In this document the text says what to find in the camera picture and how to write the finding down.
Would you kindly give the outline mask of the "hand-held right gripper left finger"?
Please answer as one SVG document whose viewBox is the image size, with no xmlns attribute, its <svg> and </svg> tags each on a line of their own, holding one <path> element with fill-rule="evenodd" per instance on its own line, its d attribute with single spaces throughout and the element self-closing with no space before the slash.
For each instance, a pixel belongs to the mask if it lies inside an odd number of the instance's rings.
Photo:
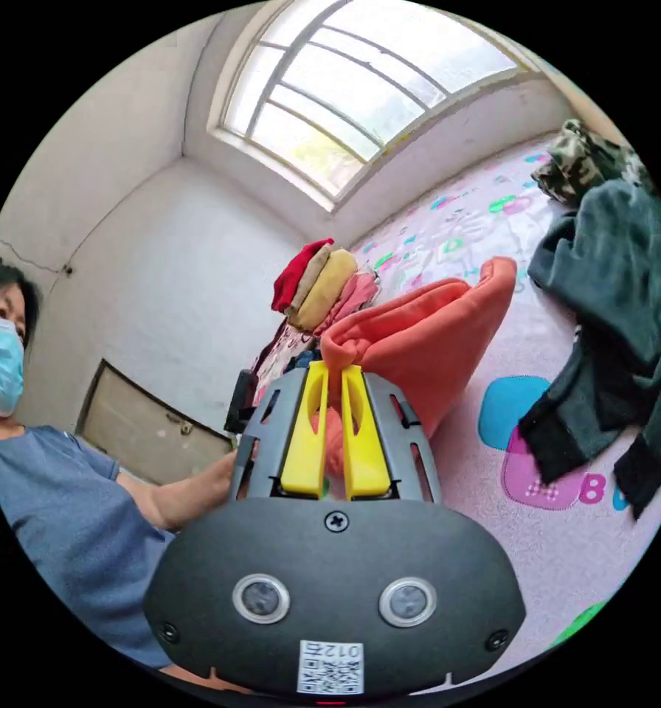
<svg viewBox="0 0 661 708">
<path fill-rule="evenodd" d="M 284 493 L 321 493 L 325 472 L 328 369 L 313 361 L 306 370 L 299 407 L 280 477 Z"/>
</svg>

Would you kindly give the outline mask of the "person's left hand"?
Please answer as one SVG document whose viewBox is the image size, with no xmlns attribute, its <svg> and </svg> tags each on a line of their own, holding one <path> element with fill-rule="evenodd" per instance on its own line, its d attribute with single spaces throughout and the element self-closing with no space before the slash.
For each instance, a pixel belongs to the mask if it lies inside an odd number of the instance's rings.
<svg viewBox="0 0 661 708">
<path fill-rule="evenodd" d="M 210 468 L 216 504 L 221 504 L 229 495 L 234 474 L 236 456 L 236 450 L 230 451 L 224 457 L 216 461 Z"/>
</svg>

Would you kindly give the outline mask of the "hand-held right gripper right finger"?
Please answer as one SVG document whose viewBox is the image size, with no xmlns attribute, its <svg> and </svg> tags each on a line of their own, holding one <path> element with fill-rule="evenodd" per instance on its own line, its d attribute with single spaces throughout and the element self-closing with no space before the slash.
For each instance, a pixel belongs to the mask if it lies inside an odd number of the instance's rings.
<svg viewBox="0 0 661 708">
<path fill-rule="evenodd" d="M 390 473 L 361 368 L 341 376 L 341 416 L 346 496 L 384 496 Z"/>
</svg>

